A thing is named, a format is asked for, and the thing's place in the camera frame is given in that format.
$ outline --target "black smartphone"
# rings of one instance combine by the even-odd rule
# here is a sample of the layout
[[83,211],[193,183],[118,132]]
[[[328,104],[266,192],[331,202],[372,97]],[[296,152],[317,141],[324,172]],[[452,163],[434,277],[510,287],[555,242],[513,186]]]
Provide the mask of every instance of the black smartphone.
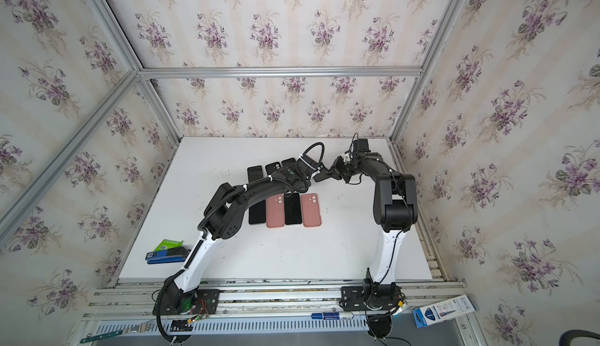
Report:
[[284,208],[286,215],[286,225],[302,224],[302,207],[300,205],[300,194],[294,192],[291,195],[284,195]]
[[287,160],[283,160],[281,162],[282,166],[288,167],[289,169],[293,169],[295,164],[296,164],[296,159],[293,158],[293,157],[291,157],[291,158],[289,158]]
[[[262,166],[248,168],[248,182],[263,178]],[[248,223],[250,225],[264,224],[266,222],[266,203],[259,201],[248,209]]]
[[269,176],[273,174],[273,172],[279,168],[281,168],[281,164],[279,164],[279,161],[265,165],[266,175]]

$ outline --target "cable tie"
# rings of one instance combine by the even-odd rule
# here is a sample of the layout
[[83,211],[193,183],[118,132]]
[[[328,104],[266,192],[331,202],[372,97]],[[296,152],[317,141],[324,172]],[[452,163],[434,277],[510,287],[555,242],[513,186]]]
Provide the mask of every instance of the cable tie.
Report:
[[312,170],[317,170],[316,168],[313,168],[313,166],[311,164],[309,164],[308,162],[306,162],[306,160],[304,160],[304,155],[300,155],[299,158],[300,160],[302,160],[304,162],[304,164],[308,165],[309,168],[311,168]]

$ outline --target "smartphone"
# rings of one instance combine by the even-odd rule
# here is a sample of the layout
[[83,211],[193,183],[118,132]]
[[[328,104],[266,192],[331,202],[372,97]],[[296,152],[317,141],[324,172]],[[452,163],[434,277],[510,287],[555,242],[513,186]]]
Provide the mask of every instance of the smartphone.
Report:
[[270,164],[265,165],[266,175],[271,175],[277,169],[281,168],[279,162],[272,162]]
[[266,203],[266,227],[281,228],[286,224],[286,213],[283,194],[274,195],[265,200]]
[[294,165],[296,165],[296,159],[293,158],[293,157],[291,157],[291,158],[289,158],[287,160],[283,160],[281,162],[281,165],[284,166],[284,167],[288,167],[289,169],[293,169]]
[[[248,168],[248,182],[263,178],[262,166]],[[266,222],[265,200],[256,203],[248,209],[248,223],[250,225],[264,224]]]
[[294,192],[283,197],[286,209],[286,225],[302,224],[302,208],[300,206],[300,194]]
[[321,212],[319,211],[319,197],[317,194],[304,194],[300,197],[302,206],[302,224],[310,228],[321,226]]

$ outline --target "pink phone case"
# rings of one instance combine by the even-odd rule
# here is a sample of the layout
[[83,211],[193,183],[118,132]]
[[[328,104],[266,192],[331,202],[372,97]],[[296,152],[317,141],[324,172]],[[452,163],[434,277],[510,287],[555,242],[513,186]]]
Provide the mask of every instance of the pink phone case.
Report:
[[286,212],[283,203],[283,194],[274,195],[265,200],[266,227],[281,228],[286,224]]
[[321,213],[317,194],[300,196],[300,205],[302,206],[302,224],[307,228],[321,226]]

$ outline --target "ventilation grille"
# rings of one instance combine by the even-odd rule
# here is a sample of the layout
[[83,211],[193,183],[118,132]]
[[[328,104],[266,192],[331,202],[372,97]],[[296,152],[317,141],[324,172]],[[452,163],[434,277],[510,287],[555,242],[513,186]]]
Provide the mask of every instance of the ventilation grille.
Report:
[[[114,332],[140,324],[140,320],[101,321],[95,335]],[[169,329],[170,320],[163,321],[165,329]],[[298,333],[298,332],[350,332],[366,330],[364,315],[355,315],[353,319],[342,320],[313,320],[308,316],[294,317],[253,317],[236,319],[205,319],[194,323],[192,332],[177,332],[176,334],[266,334],[266,333]],[[148,327],[142,334],[158,335],[156,324]]]

